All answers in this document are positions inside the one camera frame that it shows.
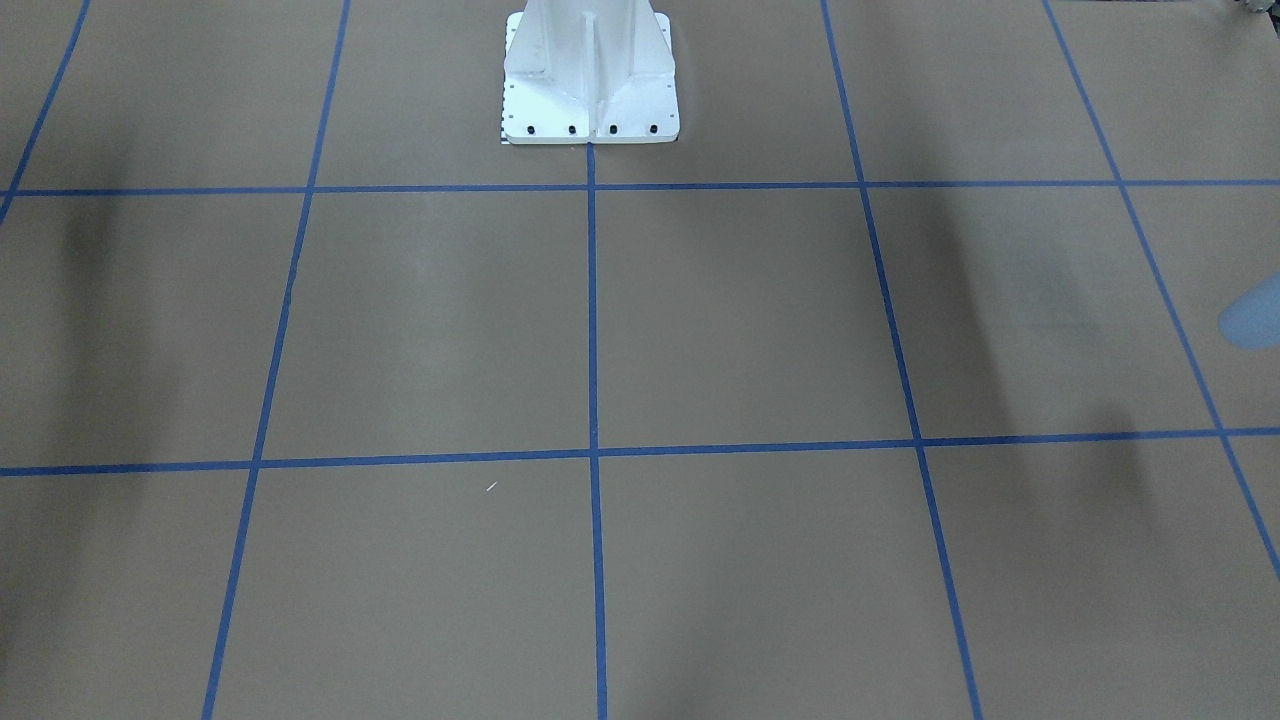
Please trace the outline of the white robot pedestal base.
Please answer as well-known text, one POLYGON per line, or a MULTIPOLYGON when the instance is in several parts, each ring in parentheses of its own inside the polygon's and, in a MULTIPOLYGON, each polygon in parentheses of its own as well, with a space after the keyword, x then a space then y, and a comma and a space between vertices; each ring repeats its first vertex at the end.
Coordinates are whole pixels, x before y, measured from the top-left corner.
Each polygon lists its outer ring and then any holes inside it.
POLYGON ((506 19, 500 140, 672 143, 672 24, 649 1, 527 1, 506 19))

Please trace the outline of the light blue plastic cup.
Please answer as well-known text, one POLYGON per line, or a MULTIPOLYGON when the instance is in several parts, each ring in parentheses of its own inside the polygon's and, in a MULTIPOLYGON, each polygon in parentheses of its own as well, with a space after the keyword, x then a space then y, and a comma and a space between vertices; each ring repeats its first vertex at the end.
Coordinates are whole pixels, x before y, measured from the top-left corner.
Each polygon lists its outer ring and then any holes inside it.
POLYGON ((1244 350, 1279 346, 1279 274, 1249 287, 1219 314, 1219 332, 1244 350))

